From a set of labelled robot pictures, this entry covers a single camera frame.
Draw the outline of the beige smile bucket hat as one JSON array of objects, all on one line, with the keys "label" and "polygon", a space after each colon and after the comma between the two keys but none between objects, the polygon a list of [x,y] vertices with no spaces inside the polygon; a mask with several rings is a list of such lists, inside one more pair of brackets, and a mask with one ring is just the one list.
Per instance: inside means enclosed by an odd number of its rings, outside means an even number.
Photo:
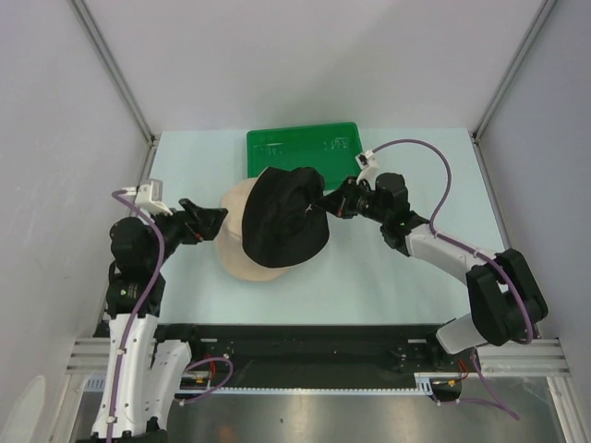
[{"label": "beige smile bucket hat", "polygon": [[228,210],[214,243],[223,267],[242,281],[266,282],[283,276],[288,268],[266,268],[244,252],[242,246],[242,217],[247,198],[257,178],[248,178],[230,188],[221,199],[221,207]]}]

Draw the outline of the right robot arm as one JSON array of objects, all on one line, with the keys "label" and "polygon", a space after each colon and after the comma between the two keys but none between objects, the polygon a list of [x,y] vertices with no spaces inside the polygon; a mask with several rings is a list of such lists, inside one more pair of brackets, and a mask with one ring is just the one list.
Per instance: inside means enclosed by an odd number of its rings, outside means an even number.
[{"label": "right robot arm", "polygon": [[512,248],[502,253],[483,251],[434,232],[429,220],[411,209],[399,174],[380,174],[373,186],[350,176],[317,205],[337,218],[360,215],[377,222],[390,248],[421,259],[465,285],[469,314],[438,328],[436,340],[426,347],[427,361],[437,370],[449,369],[460,352],[479,345],[529,343],[536,323],[549,313],[521,252]]}]

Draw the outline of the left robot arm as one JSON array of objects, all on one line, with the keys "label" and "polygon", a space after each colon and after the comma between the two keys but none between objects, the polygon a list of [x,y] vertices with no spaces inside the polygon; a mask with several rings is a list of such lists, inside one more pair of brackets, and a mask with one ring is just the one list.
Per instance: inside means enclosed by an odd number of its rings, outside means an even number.
[{"label": "left robot arm", "polygon": [[205,209],[187,198],[180,210],[134,216],[110,229],[113,262],[106,293],[109,357],[91,442],[165,442],[181,378],[202,362],[204,347],[190,337],[160,339],[165,288],[162,267],[180,245],[212,241],[228,211]]}]

